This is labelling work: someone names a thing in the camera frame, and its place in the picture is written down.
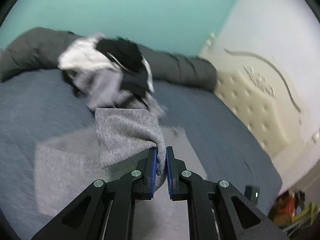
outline gray bed sheet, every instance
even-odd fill
[[[246,127],[210,92],[166,82],[154,87],[167,112],[160,124],[185,129],[208,179],[227,179],[241,192],[246,184],[259,185],[258,207],[266,214],[282,183]],[[73,95],[57,69],[0,84],[0,208],[21,239],[31,239],[51,219],[36,206],[36,144],[92,126],[85,100]]]

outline headboard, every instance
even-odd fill
[[[281,176],[303,153],[300,113],[304,105],[286,71],[272,59],[210,46],[201,58],[217,69],[214,93],[254,135]]]

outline gray curved trim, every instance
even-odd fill
[[[255,58],[258,58],[260,60],[262,60],[263,62],[267,63],[270,67],[272,67],[277,73],[278,75],[281,77],[286,89],[287,89],[287,92],[289,94],[289,97],[290,97],[290,100],[293,104],[293,106],[297,109],[297,111],[299,113],[301,113],[301,109],[300,107],[298,106],[298,104],[294,101],[292,95],[291,95],[291,92],[290,92],[290,89],[289,89],[289,86],[287,84],[287,82],[285,81],[285,78],[284,76],[281,74],[281,72],[276,68],[275,65],[273,65],[269,60],[267,60],[266,58],[258,55],[258,54],[255,54],[255,53],[252,53],[252,52],[246,52],[246,51],[231,51],[231,50],[228,50],[228,49],[225,49],[224,48],[224,51],[226,53],[228,53],[229,55],[232,55],[232,56],[249,56],[249,57],[255,57]]]

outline teal wall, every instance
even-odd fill
[[[18,0],[0,28],[0,47],[42,26],[103,32],[153,49],[195,55],[219,33],[235,0]]]

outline dark gray bolster pillow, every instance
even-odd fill
[[[0,58],[0,81],[33,69],[58,66],[59,55],[77,38],[71,32],[37,27],[11,42]]]
[[[197,57],[154,51],[142,45],[139,45],[139,49],[150,65],[153,79],[213,92],[217,71],[210,62]]]

